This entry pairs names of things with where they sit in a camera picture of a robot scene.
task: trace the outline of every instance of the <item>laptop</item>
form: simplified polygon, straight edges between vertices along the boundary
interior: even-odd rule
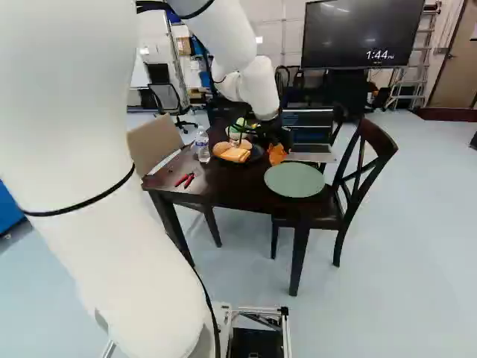
[[[333,108],[293,108],[282,111],[282,126],[291,132],[293,145],[287,161],[334,163],[329,145],[333,130]]]

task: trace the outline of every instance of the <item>clock display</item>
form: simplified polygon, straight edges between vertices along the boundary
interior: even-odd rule
[[[366,52],[366,55],[367,55],[368,60],[382,61],[382,60],[393,60],[394,59],[394,54],[391,54],[386,49],[371,50],[371,51]]]

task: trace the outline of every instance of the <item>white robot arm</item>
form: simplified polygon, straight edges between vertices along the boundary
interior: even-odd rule
[[[224,94],[273,118],[273,70],[238,0],[169,3],[215,55],[215,76],[232,72]],[[130,358],[186,358],[210,314],[134,173],[125,107],[136,44],[131,0],[5,2],[0,178]]]
[[[274,68],[257,56],[256,38],[238,0],[168,0],[175,13],[214,55],[213,81],[231,101],[250,104],[257,119],[278,114]]]

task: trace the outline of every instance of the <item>round placemat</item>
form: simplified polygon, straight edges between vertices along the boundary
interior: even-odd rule
[[[307,198],[325,186],[323,175],[303,163],[287,162],[272,166],[265,173],[265,183],[275,193],[289,198]]]

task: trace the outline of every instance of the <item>plate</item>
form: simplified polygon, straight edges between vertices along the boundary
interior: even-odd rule
[[[250,150],[250,156],[247,158],[247,160],[245,160],[244,163],[230,162],[229,160],[225,160],[225,159],[222,159],[220,157],[216,157],[216,158],[218,158],[223,163],[243,166],[244,164],[254,163],[257,160],[261,159],[263,157],[264,153],[265,153],[265,150],[260,145],[252,144],[252,149]]]
[[[325,187],[325,179],[317,169],[297,162],[272,166],[265,173],[265,183],[275,193],[289,198],[308,198]]]

